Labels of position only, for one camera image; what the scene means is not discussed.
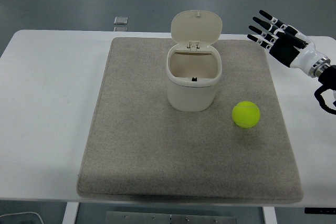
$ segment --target robot finger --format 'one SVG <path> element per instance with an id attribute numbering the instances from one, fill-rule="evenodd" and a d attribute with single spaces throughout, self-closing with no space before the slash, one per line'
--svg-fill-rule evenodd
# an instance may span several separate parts
<path id="1" fill-rule="evenodd" d="M 253 20 L 259 25 L 261 25 L 264 29 L 268 30 L 270 33 L 276 35 L 279 38 L 286 40 L 288 43 L 290 43 L 291 45 L 299 49 L 305 48 L 308 44 L 304 40 L 299 39 L 298 37 L 295 37 L 294 35 L 285 32 L 281 28 L 278 28 L 275 25 L 271 25 L 270 23 L 263 21 L 257 17 L 253 17 Z"/>
<path id="2" fill-rule="evenodd" d="M 264 16 L 265 18 L 267 18 L 269 21 L 271 21 L 272 24 L 276 25 L 277 27 L 281 28 L 282 30 L 285 30 L 288 26 L 285 25 L 283 22 L 281 22 L 280 20 L 278 20 L 277 18 L 269 15 L 267 12 L 265 12 L 264 10 L 260 10 L 259 13 Z"/>
<path id="3" fill-rule="evenodd" d="M 268 34 L 264 31 L 261 31 L 260 29 L 254 27 L 254 26 L 249 26 L 248 27 L 250 30 L 254 31 L 256 34 L 259 34 L 264 38 L 265 40 L 271 42 L 272 44 L 275 43 L 275 41 L 278 39 L 278 37 L 272 36 L 271 34 Z"/>
<path id="4" fill-rule="evenodd" d="M 253 17 L 253 21 L 258 23 L 259 25 L 262 26 L 262 28 L 266 29 L 267 31 L 269 31 L 272 34 L 276 34 L 277 31 L 279 30 L 279 28 L 275 25 L 271 25 L 270 23 L 261 20 L 260 18 L 257 17 Z"/>
<path id="5" fill-rule="evenodd" d="M 247 38 L 249 38 L 250 40 L 254 41 L 255 43 L 261 45 L 263 48 L 266 48 L 268 50 L 270 50 L 272 48 L 272 45 L 263 41 L 262 39 L 258 39 L 257 37 L 251 35 L 251 34 L 248 34 L 247 35 Z"/>
<path id="6" fill-rule="evenodd" d="M 304 34 L 302 34 L 300 31 L 298 31 L 296 28 L 290 26 L 290 25 L 286 25 L 283 22 L 281 22 L 280 20 L 278 20 L 277 18 L 271 16 L 270 14 L 268 14 L 267 12 L 265 12 L 264 10 L 260 10 L 259 13 L 267 18 L 272 24 L 274 24 L 275 26 L 281 28 L 282 30 L 285 31 L 286 34 L 291 34 L 301 40 L 304 40 L 307 43 L 311 43 L 311 40 L 305 36 Z"/>

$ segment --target metal plate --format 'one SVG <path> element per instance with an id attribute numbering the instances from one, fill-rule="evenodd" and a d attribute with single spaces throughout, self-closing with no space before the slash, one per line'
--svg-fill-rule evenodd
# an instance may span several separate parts
<path id="1" fill-rule="evenodd" d="M 171 224 L 237 224 L 234 217 L 171 215 Z"/>
<path id="2" fill-rule="evenodd" d="M 117 16 L 114 18 L 115 25 L 126 25 L 128 17 Z"/>
<path id="3" fill-rule="evenodd" d="M 169 215 L 144 212 L 114 212 L 106 213 L 105 224 L 237 224 L 234 217 L 199 216 L 199 215 Z"/>
<path id="4" fill-rule="evenodd" d="M 111 212 L 106 213 L 105 224 L 170 224 L 169 214 L 151 214 L 145 212 Z"/>

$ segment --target white cable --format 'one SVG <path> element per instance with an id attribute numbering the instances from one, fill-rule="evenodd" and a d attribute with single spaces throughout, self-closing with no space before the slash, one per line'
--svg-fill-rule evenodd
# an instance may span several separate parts
<path id="1" fill-rule="evenodd" d="M 44 222 L 43 222 L 41 216 L 40 216 L 38 213 L 36 213 L 36 212 L 15 212 L 15 213 L 13 213 L 13 214 L 5 214 L 5 215 L 1 215 L 0 218 L 1 218 L 1 217 L 5 217 L 5 216 L 11 216 L 11 215 L 24 215 L 24 214 L 33 214 L 33 215 L 37 215 L 37 217 L 40 219 L 41 223 L 44 224 Z"/>

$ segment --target white table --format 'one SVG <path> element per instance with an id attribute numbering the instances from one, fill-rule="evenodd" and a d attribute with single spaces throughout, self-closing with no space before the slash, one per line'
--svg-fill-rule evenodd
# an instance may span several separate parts
<path id="1" fill-rule="evenodd" d="M 0 58 L 0 199 L 93 201 L 77 195 L 77 175 L 116 37 L 171 35 L 22 30 L 13 36 Z M 336 64 L 336 41 L 311 38 Z M 268 63 L 304 191 L 290 206 L 336 207 L 336 116 L 315 100 L 317 79 L 270 55 Z"/>

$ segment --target small metal object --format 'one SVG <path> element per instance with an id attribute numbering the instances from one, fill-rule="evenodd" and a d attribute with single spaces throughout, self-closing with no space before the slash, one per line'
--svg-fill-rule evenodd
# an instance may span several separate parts
<path id="1" fill-rule="evenodd" d="M 127 27 L 115 26 L 113 31 L 127 31 Z"/>
<path id="2" fill-rule="evenodd" d="M 117 16 L 114 18 L 115 25 L 126 25 L 128 17 Z"/>

